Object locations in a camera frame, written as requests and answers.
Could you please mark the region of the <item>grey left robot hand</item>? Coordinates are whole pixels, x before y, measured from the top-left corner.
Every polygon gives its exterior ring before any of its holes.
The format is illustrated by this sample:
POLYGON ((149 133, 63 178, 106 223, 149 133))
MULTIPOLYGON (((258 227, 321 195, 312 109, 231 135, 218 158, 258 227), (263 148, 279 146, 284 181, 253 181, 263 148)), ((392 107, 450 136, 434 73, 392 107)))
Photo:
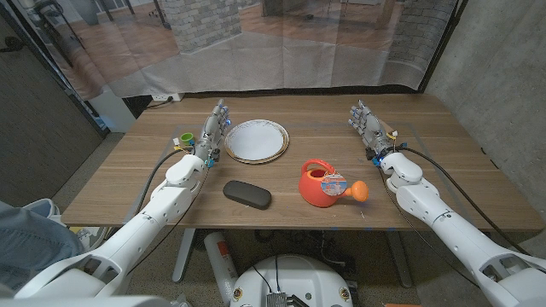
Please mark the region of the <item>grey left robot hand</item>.
POLYGON ((224 99, 220 99, 203 125, 195 144, 195 156, 205 162, 208 160, 218 162, 219 153, 214 151, 219 151, 218 145, 230 124, 229 108, 225 105, 224 99))

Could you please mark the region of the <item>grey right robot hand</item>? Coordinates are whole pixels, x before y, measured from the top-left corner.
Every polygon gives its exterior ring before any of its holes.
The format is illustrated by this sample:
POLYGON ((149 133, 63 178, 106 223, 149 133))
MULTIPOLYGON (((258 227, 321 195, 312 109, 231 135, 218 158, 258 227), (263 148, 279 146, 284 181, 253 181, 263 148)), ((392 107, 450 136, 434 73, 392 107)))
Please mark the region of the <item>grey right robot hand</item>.
POLYGON ((385 126, 371 112, 363 100, 351 107, 349 125, 362 137, 367 160, 380 161, 394 152, 393 139, 387 135, 385 126))

